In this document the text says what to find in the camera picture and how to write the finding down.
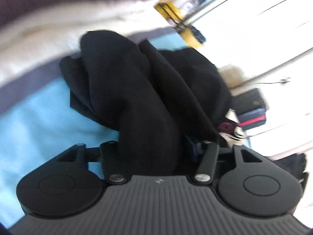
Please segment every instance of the light blue sheet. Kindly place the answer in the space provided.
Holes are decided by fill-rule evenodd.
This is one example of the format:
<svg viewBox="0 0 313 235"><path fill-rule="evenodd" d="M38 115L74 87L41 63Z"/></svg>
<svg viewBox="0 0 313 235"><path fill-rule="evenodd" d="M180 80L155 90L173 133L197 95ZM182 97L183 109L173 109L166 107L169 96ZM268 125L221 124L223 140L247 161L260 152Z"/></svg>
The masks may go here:
<svg viewBox="0 0 313 235"><path fill-rule="evenodd" d="M157 49L187 47L176 33L150 42ZM63 78L15 105L0 117L0 222L9 228L24 215L15 193L23 176L76 143L98 147L118 136L69 107ZM90 170L103 177L99 164L90 164Z"/></svg>

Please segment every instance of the red stripe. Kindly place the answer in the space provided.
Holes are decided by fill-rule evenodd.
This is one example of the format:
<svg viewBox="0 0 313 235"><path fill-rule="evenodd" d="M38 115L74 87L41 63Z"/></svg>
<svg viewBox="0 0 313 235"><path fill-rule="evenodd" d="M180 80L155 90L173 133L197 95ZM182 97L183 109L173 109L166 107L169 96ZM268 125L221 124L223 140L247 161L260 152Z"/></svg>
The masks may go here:
<svg viewBox="0 0 313 235"><path fill-rule="evenodd" d="M265 115L260 116L260 117L256 117L256 118L253 118L253 119L250 119L250 120L247 120L247 121L245 121L245 122L240 123L239 126L242 127L242 126L245 126L245 125L253 124L253 123L259 122L259 121L261 121L261 120L263 120L263 119L265 119L265 118L266 118Z"/></svg>

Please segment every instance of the gray ribbed surface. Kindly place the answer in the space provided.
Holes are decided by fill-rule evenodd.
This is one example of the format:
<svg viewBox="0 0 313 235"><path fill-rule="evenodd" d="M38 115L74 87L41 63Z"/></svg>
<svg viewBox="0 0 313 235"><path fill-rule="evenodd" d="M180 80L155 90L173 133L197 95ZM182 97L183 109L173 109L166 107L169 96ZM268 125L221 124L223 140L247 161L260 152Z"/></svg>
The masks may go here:
<svg viewBox="0 0 313 235"><path fill-rule="evenodd" d="M97 205L74 217L44 220L26 216L10 230L20 235L296 235L308 228L293 216L260 220L224 207L208 187L186 177L134 176L111 186Z"/></svg>

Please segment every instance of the black cloth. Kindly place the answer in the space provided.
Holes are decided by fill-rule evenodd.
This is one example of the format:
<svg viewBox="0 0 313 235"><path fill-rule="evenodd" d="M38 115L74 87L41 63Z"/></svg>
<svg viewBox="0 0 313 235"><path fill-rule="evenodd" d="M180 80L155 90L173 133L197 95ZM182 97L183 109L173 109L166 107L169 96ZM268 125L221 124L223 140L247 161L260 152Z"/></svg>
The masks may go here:
<svg viewBox="0 0 313 235"><path fill-rule="evenodd" d="M81 58L60 66L70 105L118 130L117 151L103 156L104 175L171 175L184 133L215 140L231 94L215 66L192 48L157 51L110 31L81 39Z"/></svg>

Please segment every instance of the yellow object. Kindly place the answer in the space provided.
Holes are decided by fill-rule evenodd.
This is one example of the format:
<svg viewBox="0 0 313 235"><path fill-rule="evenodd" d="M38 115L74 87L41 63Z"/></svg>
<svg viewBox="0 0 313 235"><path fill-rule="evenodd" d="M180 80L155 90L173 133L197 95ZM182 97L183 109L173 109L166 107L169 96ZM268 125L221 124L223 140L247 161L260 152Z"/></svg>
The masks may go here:
<svg viewBox="0 0 313 235"><path fill-rule="evenodd" d="M165 18L172 18L175 21L180 22L183 16L178 8L176 8L172 3L159 3L155 6L155 9Z"/></svg>
<svg viewBox="0 0 313 235"><path fill-rule="evenodd" d="M196 37L193 35L191 29L187 28L186 30L182 31L180 33L180 36L184 39L186 44L194 49L197 49L199 47L202 47L203 44L201 44Z"/></svg>

